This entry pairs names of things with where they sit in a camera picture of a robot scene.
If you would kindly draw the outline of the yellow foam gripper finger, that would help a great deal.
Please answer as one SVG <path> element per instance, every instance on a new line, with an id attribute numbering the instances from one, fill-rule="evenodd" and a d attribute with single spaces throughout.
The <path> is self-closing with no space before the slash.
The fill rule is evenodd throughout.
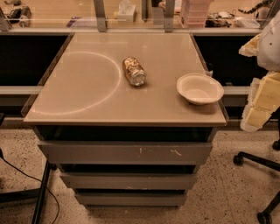
<path id="1" fill-rule="evenodd" d="M 261 129 L 279 107 L 280 73 L 269 71 L 261 79 L 254 78 L 241 116 L 241 129 L 247 132 Z"/>
<path id="2" fill-rule="evenodd" d="M 253 57 L 258 55 L 258 43 L 261 35 L 255 35 L 249 42 L 239 49 L 239 54 L 246 57 Z"/>

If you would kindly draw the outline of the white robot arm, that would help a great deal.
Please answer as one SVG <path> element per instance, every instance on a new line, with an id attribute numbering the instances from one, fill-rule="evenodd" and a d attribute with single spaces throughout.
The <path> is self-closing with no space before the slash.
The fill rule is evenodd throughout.
<path id="1" fill-rule="evenodd" d="M 280 12 L 240 48 L 239 54 L 256 56 L 257 65 L 268 71 L 261 79 L 252 80 L 241 116 L 241 129 L 252 132 L 261 129 L 280 107 Z"/>

